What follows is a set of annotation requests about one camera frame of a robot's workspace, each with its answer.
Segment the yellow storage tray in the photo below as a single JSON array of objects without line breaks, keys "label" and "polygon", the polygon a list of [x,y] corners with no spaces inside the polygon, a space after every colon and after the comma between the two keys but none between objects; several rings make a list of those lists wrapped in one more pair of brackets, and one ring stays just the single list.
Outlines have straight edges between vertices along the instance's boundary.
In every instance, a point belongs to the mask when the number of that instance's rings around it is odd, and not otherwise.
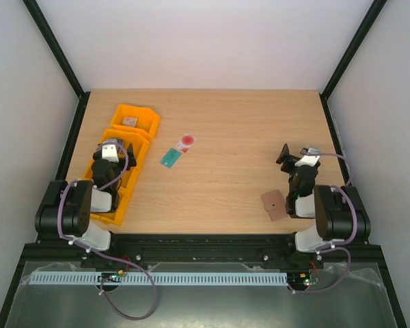
[{"label": "yellow storage tray", "polygon": [[[125,117],[137,118],[135,128],[123,125]],[[161,117],[153,110],[147,107],[137,107],[120,104],[111,120],[111,126],[116,130],[136,132],[151,140],[155,137]]]},{"label": "yellow storage tray", "polygon": [[[126,208],[132,196],[140,169],[144,164],[144,159],[148,152],[150,142],[139,133],[119,131],[113,128],[108,128],[103,133],[102,139],[100,139],[99,144],[101,144],[104,140],[111,138],[124,140],[124,146],[126,150],[129,144],[133,145],[134,156],[137,160],[137,166],[132,167],[130,170],[126,171],[126,173],[122,176],[122,184],[118,191],[120,195],[120,202],[117,211],[115,213],[91,214],[91,217],[119,226],[122,224],[124,213],[126,212]],[[92,159],[90,161],[90,164],[87,166],[85,174],[83,175],[83,179],[91,180],[91,166],[93,165],[93,163],[94,160]]]}]

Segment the purple cable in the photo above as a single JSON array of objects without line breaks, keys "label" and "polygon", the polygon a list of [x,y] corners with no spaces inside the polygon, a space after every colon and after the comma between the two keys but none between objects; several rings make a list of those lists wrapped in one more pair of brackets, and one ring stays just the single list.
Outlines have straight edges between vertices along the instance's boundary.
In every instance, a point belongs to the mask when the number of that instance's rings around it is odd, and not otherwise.
[{"label": "purple cable", "polygon": [[117,178],[115,178],[115,179],[109,181],[109,182],[108,182],[107,184],[105,184],[104,186],[101,186],[101,187],[97,188],[97,190],[103,190],[103,189],[105,189],[106,187],[108,187],[108,186],[112,185],[113,183],[117,182],[117,181],[123,176],[123,174],[126,173],[126,171],[127,171],[127,169],[128,169],[129,158],[128,158],[128,154],[127,154],[127,152],[126,152],[126,149],[124,149],[124,147],[123,147],[122,145],[120,145],[119,143],[116,143],[115,141],[108,141],[108,142],[103,142],[103,143],[101,143],[101,144],[97,147],[97,150],[100,150],[103,146],[106,146],[106,145],[115,145],[115,146],[117,146],[118,148],[120,148],[120,150],[121,150],[121,151],[123,152],[123,154],[124,154],[124,167],[123,167],[123,170],[120,172],[120,174],[118,175]]},{"label": "purple cable", "polygon": [[127,261],[127,260],[123,260],[123,259],[121,259],[121,258],[114,258],[114,257],[112,257],[112,256],[109,256],[109,255],[106,255],[106,254],[104,254],[104,253],[101,253],[101,252],[99,252],[99,251],[97,251],[97,250],[95,250],[95,249],[93,249],[92,252],[95,253],[95,254],[97,254],[97,255],[99,255],[99,256],[101,256],[101,257],[103,257],[103,258],[106,258],[107,260],[112,260],[112,261],[117,261],[117,262],[121,262],[121,263],[124,263],[124,264],[129,264],[129,265],[131,265],[132,267],[134,267],[134,268],[140,270],[140,271],[141,271],[142,273],[144,273],[145,275],[147,275],[147,277],[148,277],[148,279],[149,279],[149,281],[150,281],[150,283],[152,284],[152,287],[153,287],[154,298],[153,298],[152,307],[150,308],[150,310],[148,311],[148,313],[144,314],[143,316],[138,316],[138,317],[136,317],[136,316],[128,316],[127,314],[125,314],[125,313],[121,312],[119,309],[117,309],[117,307],[116,307],[116,306],[111,302],[111,300],[109,299],[107,293],[105,293],[105,292],[103,291],[103,282],[100,284],[100,292],[103,294],[103,296],[105,297],[105,299],[108,301],[109,305],[113,308],[114,312],[115,312],[116,314],[118,314],[119,316],[121,316],[122,318],[125,318],[125,319],[127,319],[127,320],[135,320],[135,321],[137,321],[137,320],[143,320],[143,319],[148,318],[148,317],[156,310],[156,307],[158,306],[158,291],[156,290],[155,282],[153,281],[152,276],[149,274],[149,272],[147,272],[146,270],[144,270],[143,268],[141,268],[139,265],[136,265],[135,263],[129,262],[129,261]]},{"label": "purple cable", "polygon": [[307,290],[307,291],[294,290],[294,289],[292,288],[292,286],[290,286],[290,284],[289,284],[289,285],[288,285],[289,289],[290,289],[294,294],[316,294],[316,293],[318,293],[318,292],[326,292],[326,291],[328,291],[328,290],[331,290],[331,289],[333,289],[334,287],[336,287],[338,284],[340,284],[340,283],[343,281],[343,279],[346,277],[346,275],[348,274],[349,269],[351,268],[351,254],[349,253],[349,250],[347,250],[347,249],[344,248],[344,247],[330,248],[330,249],[326,249],[326,250],[324,250],[324,251],[320,251],[320,253],[321,253],[321,254],[324,254],[324,253],[330,253],[330,252],[332,252],[332,251],[344,251],[344,252],[347,254],[347,256],[348,256],[348,262],[346,263],[346,268],[345,268],[345,270],[344,270],[344,272],[343,272],[343,275],[342,275],[339,279],[337,279],[337,281],[334,282],[334,284],[332,284],[332,285],[330,285],[330,286],[328,286],[328,287],[322,288],[322,289],[318,289],[318,290]]},{"label": "purple cable", "polygon": [[339,155],[339,154],[334,154],[333,152],[319,152],[318,154],[316,153],[311,153],[311,154],[304,154],[306,156],[333,156],[337,157],[339,159],[342,159],[346,164],[348,164],[349,168],[349,179],[346,181],[345,186],[349,186],[352,183],[352,170],[351,170],[351,164],[349,163],[348,159],[345,156]]}]

